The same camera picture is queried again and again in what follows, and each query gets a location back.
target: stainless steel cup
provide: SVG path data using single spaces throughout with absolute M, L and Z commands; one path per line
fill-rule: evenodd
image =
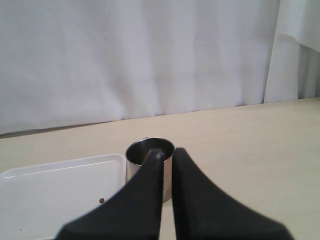
M 146 137 L 131 144 L 125 157 L 129 171 L 129 179 L 136 174 L 150 150 L 160 150 L 159 158 L 163 159 L 163 202 L 169 200 L 172 194 L 172 156 L 175 146 L 164 138 Z

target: cup rim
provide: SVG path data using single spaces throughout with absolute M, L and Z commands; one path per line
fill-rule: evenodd
M 135 166 L 138 166 L 138 167 L 141 167 L 141 166 L 142 166 L 142 164 L 136 164 L 136 163 L 130 161 L 129 158 L 127 157 L 127 153 L 128 153 L 128 150 L 129 150 L 133 145 L 135 145 L 135 144 L 137 144 L 137 143 L 140 143 L 140 142 L 143 142 L 143 141 L 146 141 L 146 140 L 148 140 L 148 139 L 164 140 L 164 141 L 168 142 L 169 144 L 171 144 L 171 145 L 173 146 L 172 154 L 171 154 L 169 157 L 167 157 L 167 159 L 164 160 L 163 163 L 165 163 L 169 158 L 171 158 L 171 157 L 174 155 L 174 152 L 175 152 L 175 150 L 176 150 L 176 147 L 175 147 L 175 145 L 174 145 L 171 141 L 169 141 L 169 140 L 166 139 L 166 138 L 162 138 L 162 137 L 147 136 L 147 137 L 141 138 L 141 139 L 139 139 L 139 140 L 131 143 L 131 144 L 127 147 L 127 149 L 125 150 L 125 154 L 124 154 L 124 155 L 125 155 L 125 159 L 126 159 L 129 163 L 131 163 L 131 164 L 133 164 L 133 165 L 135 165 Z

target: wooden table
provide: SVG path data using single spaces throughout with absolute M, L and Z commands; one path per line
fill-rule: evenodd
M 0 172 L 124 154 L 143 137 L 184 147 L 232 197 L 287 225 L 296 240 L 320 239 L 320 98 L 122 120 L 0 139 Z M 175 239 L 171 200 L 160 239 Z

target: white curtain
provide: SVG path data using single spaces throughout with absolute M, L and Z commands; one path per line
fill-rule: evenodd
M 319 3 L 0 0 L 0 134 L 318 96 Z

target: white tray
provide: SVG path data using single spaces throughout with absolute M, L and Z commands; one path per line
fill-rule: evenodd
M 16 168 L 0 174 L 0 239 L 53 239 L 63 224 L 126 182 L 120 154 Z

